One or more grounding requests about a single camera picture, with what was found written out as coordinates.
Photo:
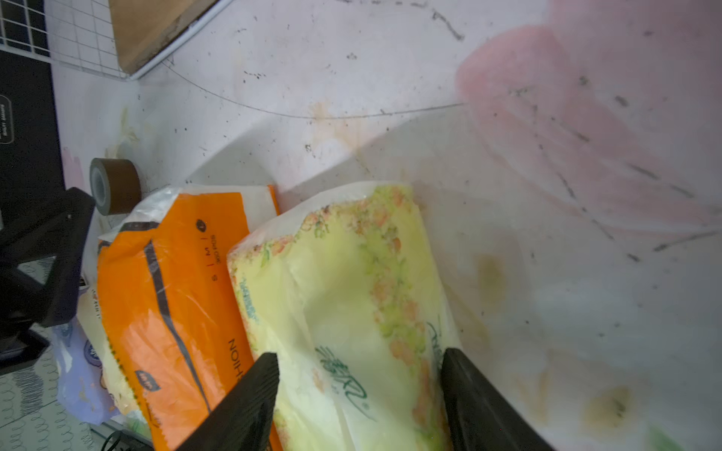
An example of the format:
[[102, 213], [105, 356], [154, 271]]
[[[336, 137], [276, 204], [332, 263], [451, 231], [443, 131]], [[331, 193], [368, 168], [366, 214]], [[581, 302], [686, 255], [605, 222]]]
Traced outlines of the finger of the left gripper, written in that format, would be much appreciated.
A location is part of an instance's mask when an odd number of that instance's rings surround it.
[[[91, 195], [71, 188], [1, 230], [1, 321], [52, 327], [74, 318], [94, 210]], [[20, 269], [43, 259], [52, 265], [42, 282]]]

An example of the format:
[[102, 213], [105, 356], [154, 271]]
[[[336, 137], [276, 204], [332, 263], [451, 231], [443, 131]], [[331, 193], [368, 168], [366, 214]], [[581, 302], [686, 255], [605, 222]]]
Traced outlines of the purple tissue pack shelf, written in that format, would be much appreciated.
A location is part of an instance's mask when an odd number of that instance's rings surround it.
[[118, 414], [102, 385], [102, 363], [77, 319], [50, 329], [58, 368], [58, 402], [75, 418], [101, 425]]

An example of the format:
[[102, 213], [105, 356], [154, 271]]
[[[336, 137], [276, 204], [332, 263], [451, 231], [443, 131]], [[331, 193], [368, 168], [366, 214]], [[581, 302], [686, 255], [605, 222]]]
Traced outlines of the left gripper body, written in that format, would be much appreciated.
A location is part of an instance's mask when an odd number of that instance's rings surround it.
[[1, 374], [30, 368], [49, 346], [31, 330], [41, 285], [35, 281], [1, 282]]

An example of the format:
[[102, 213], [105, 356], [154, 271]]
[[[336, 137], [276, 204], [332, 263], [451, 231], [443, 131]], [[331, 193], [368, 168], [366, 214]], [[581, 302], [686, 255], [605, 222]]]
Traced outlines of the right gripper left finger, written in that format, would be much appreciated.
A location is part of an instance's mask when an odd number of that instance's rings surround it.
[[263, 353], [180, 451], [268, 450], [279, 380], [278, 356]]

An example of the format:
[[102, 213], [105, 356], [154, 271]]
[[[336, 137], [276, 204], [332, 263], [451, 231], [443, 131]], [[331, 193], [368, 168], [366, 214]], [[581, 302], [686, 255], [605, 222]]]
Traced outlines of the orange tissue pack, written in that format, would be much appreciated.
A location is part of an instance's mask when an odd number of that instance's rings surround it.
[[273, 187], [167, 187], [99, 249], [98, 300], [158, 450], [178, 448], [253, 366], [229, 251], [278, 215]]

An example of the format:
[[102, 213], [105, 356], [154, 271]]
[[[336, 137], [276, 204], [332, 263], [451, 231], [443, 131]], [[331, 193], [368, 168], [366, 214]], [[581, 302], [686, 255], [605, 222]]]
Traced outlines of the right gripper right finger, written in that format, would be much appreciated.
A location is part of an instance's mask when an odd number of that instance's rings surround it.
[[440, 380], [455, 450], [553, 450], [462, 350], [445, 350]]

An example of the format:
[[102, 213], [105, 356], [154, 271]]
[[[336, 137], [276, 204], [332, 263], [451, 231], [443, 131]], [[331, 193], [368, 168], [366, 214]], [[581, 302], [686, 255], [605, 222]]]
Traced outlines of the green tissue pack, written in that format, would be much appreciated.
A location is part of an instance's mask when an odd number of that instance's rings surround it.
[[284, 449], [450, 449], [440, 371], [460, 340], [411, 186], [316, 195], [228, 268], [252, 353], [278, 358]]

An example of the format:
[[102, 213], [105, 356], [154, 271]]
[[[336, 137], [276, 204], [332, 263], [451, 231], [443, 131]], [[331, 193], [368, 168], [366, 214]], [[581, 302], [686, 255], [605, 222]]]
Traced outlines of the yellow tissue pack shelf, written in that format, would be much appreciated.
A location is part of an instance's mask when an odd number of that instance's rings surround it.
[[78, 300], [76, 317], [82, 326], [90, 346], [100, 360], [102, 385], [111, 396], [121, 415], [139, 412], [135, 395], [126, 380], [116, 357], [111, 351], [102, 314], [97, 287], [90, 286]]

